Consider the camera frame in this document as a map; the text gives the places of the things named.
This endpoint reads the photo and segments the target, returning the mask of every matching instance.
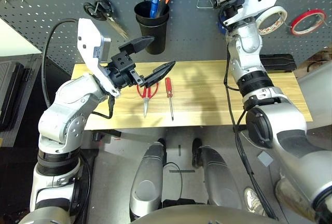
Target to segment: blue screwdriver handle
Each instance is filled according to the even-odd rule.
[[[155,18],[158,9],[159,0],[151,0],[150,18]]]

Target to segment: red tape roll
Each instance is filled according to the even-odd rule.
[[[320,16],[320,20],[316,21],[315,24],[311,27],[309,27],[308,29],[306,30],[303,30],[303,31],[296,31],[295,30],[295,27],[301,22],[303,21],[304,19],[310,17],[310,16],[313,16],[313,15],[318,15]],[[307,35],[315,30],[317,30],[323,23],[324,21],[326,20],[326,14],[324,11],[322,10],[319,10],[319,9],[316,9],[316,10],[308,10],[307,12],[299,15],[291,24],[291,32],[293,35],[296,35],[296,36],[304,36],[304,35]]]

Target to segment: black shoe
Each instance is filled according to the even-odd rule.
[[[163,145],[164,156],[162,158],[162,165],[165,166],[165,164],[167,163],[166,141],[163,138],[160,138],[157,142]]]
[[[198,168],[200,166],[203,166],[203,162],[202,162],[202,157],[201,157],[201,149],[199,147],[201,147],[202,144],[202,140],[200,140],[199,138],[195,138],[192,141],[192,161],[191,161],[191,165],[194,168]]]

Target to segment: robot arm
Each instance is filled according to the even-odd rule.
[[[268,7],[275,1],[270,0]],[[332,212],[332,152],[308,142],[302,113],[273,85],[259,59],[262,38],[253,16],[266,7],[258,0],[245,0],[222,12],[223,24],[231,29],[226,36],[230,70],[243,96],[249,136],[256,145],[273,151],[287,178],[313,209]]]
[[[109,104],[120,96],[120,89],[140,85],[150,87],[161,80],[174,66],[169,62],[147,76],[139,76],[130,54],[143,50],[153,37],[137,38],[121,47],[120,53],[108,60],[110,38],[100,33],[89,19],[78,21],[77,46],[93,75],[84,74],[63,84],[54,103],[43,113],[38,129],[38,163],[34,168],[30,200],[31,213],[20,223],[70,223],[79,206],[80,181],[77,174],[82,134],[87,119],[99,103],[109,97]]]

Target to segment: white wall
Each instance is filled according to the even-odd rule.
[[[313,122],[308,129],[332,124],[332,61],[298,80]]]
[[[35,46],[0,19],[0,57],[41,53]]]

